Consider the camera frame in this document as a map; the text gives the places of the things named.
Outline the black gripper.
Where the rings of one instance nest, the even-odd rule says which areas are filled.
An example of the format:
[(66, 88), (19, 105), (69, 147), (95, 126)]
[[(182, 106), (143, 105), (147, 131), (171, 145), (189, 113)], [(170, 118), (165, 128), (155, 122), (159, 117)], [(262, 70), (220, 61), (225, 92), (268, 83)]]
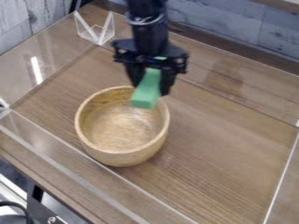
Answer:
[(162, 69), (161, 93), (171, 92), (178, 74), (187, 73), (187, 52), (169, 39), (169, 22), (162, 17), (151, 21), (130, 20), (133, 38), (113, 42), (114, 59), (126, 64), (127, 76), (137, 88), (146, 75), (146, 66)]

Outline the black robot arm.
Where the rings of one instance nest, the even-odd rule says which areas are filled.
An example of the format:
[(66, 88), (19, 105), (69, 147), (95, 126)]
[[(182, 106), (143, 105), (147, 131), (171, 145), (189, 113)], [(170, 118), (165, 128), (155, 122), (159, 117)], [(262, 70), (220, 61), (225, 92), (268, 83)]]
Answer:
[(114, 60), (126, 67), (131, 83), (137, 87), (146, 77), (146, 69), (162, 72), (159, 90), (162, 96), (171, 92), (178, 74), (187, 73), (189, 53), (170, 40), (167, 0), (126, 0), (126, 21), (131, 25), (133, 38), (113, 41)]

